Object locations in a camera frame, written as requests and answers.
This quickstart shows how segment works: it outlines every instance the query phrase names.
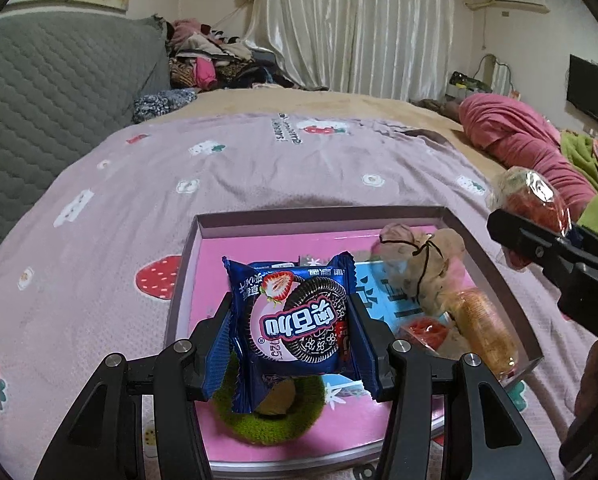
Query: headboard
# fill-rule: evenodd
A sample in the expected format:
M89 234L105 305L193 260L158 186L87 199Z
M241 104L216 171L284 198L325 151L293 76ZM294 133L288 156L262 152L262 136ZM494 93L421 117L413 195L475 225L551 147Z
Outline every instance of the headboard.
M0 18L0 242L71 163L170 87L162 20L86 12Z

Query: bright pink cloth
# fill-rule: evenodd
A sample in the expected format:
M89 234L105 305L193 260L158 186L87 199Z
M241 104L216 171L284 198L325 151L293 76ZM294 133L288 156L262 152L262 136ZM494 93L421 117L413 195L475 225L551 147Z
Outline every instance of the bright pink cloth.
M210 60L205 59L205 57L196 58L196 63L194 64L194 80L201 90L208 90L210 84L217 81L217 74L214 70L214 65Z
M497 94L474 94L459 108L470 142L506 168L521 166L542 174L578 219L596 191L561 155L560 134L532 107Z
M201 34L201 22L196 18L188 18L186 20L176 20L173 23L175 33L172 36L172 44L179 48L185 40L187 40L194 33Z

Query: black flat screen tv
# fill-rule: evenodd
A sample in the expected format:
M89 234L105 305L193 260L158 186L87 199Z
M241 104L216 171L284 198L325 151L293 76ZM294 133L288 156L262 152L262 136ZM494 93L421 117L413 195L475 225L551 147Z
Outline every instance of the black flat screen tv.
M568 101L598 122L598 65L570 56Z

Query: white satin curtain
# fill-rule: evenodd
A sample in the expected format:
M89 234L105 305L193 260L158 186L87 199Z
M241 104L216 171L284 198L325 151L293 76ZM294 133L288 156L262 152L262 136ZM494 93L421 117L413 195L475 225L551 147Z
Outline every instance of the white satin curtain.
M254 0L245 40L309 88L438 98L453 17L454 0Z

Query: pink blanket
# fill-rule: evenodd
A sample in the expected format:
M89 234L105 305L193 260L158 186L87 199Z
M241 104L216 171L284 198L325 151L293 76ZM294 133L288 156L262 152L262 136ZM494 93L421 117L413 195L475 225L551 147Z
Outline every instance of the pink blanket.
M573 219L596 192L560 153L560 134L532 107L496 94L474 94L459 108L470 142L506 168L521 166L541 173L562 195Z

